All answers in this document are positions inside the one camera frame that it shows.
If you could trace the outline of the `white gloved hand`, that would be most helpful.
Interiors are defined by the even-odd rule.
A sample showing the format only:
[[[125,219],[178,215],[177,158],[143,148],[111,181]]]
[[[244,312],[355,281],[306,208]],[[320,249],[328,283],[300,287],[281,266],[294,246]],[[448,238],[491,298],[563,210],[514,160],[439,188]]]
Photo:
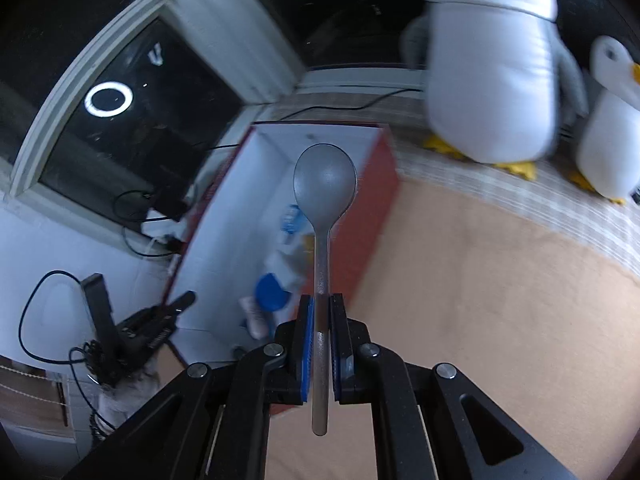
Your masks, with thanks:
[[[160,391],[157,357],[141,370],[122,379],[116,387],[105,387],[98,397],[96,424],[106,434],[126,422],[139,408]]]

